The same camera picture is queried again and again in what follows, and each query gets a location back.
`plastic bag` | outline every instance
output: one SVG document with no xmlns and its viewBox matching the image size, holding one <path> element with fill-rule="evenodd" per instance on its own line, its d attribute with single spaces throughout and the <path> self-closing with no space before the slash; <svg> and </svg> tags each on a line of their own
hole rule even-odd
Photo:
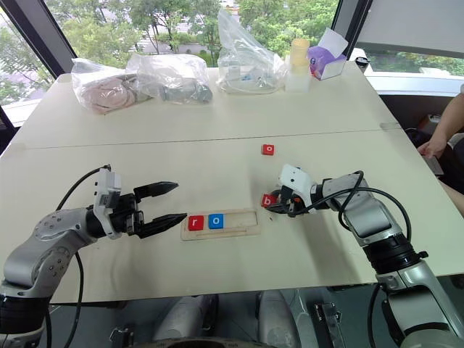
<svg viewBox="0 0 464 348">
<path fill-rule="evenodd" d="M 217 15 L 222 49 L 217 84 L 228 93 L 266 94 L 283 87 L 287 66 L 226 11 Z"/>
<path fill-rule="evenodd" d="M 91 60 L 75 58 L 71 70 L 72 88 L 81 105 L 104 114 L 144 102 L 149 98 L 141 93 L 135 74 L 108 67 Z"/>
<path fill-rule="evenodd" d="M 135 73 L 139 90 L 154 98 L 179 104 L 212 99 L 206 62 L 192 54 L 133 54 L 126 72 Z"/>
</svg>

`white table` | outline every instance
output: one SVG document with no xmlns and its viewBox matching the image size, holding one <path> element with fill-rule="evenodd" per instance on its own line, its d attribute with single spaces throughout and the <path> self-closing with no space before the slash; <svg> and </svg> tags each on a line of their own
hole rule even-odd
<svg viewBox="0 0 464 348">
<path fill-rule="evenodd" d="M 291 136 L 381 129 L 396 120 L 354 62 L 341 76 L 315 78 L 308 94 L 279 91 L 239 96 L 219 91 L 210 69 L 208 105 L 172 105 L 150 100 L 94 115 L 79 105 L 70 75 L 62 75 L 14 138 L 29 149 L 142 144 L 263 136 Z"/>
<path fill-rule="evenodd" d="M 262 144 L 274 144 L 275 155 L 262 156 Z M 300 166 L 317 181 L 364 170 L 372 187 L 403 203 L 415 250 L 428 251 L 435 274 L 464 271 L 464 220 L 402 130 L 54 149 L 12 146 L 0 160 L 0 221 L 9 241 L 0 244 L 0 265 L 78 177 L 105 163 L 121 174 L 123 193 L 160 180 L 180 184 L 142 202 L 147 219 L 169 212 L 256 208 L 261 234 L 181 241 L 176 226 L 144 240 L 101 239 L 81 252 L 86 302 L 375 281 L 363 251 L 339 226 L 335 212 L 291 219 L 260 208 L 262 193 L 276 187 L 284 163 Z M 91 204 L 93 191 L 89 179 L 66 206 Z M 387 205 L 404 226 L 395 206 Z M 72 262 L 52 301 L 74 302 L 77 284 Z"/>
</svg>

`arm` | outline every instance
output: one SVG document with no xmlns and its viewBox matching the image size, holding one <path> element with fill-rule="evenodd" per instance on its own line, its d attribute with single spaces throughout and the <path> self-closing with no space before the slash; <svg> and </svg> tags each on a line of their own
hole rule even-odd
<svg viewBox="0 0 464 348">
<path fill-rule="evenodd" d="M 456 190 L 449 187 L 447 184 L 442 183 L 441 181 L 440 184 L 443 186 L 443 189 L 446 191 L 452 202 L 455 204 L 457 210 L 459 210 L 461 215 L 464 217 L 464 194 L 457 192 Z"/>
<path fill-rule="evenodd" d="M 440 158 L 449 139 L 464 127 L 464 94 L 458 94 L 446 107 L 430 141 L 418 147 L 423 156 Z"/>
</svg>

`purple tissue box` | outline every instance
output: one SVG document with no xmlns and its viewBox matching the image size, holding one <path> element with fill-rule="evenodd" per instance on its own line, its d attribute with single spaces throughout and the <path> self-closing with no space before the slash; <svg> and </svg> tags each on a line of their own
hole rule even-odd
<svg viewBox="0 0 464 348">
<path fill-rule="evenodd" d="M 340 75 L 347 58 L 340 54 L 335 58 L 331 52 L 320 46 L 310 47 L 307 50 L 311 73 L 318 80 L 325 80 Z"/>
</svg>

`plastic container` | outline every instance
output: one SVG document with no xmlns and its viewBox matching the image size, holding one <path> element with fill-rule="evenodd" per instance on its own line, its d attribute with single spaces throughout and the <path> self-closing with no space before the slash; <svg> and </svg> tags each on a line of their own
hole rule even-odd
<svg viewBox="0 0 464 348">
<path fill-rule="evenodd" d="M 304 38 L 295 38 L 291 42 L 289 73 L 286 76 L 285 91 L 304 93 L 310 90 L 311 74 L 307 49 L 310 42 Z"/>
</svg>

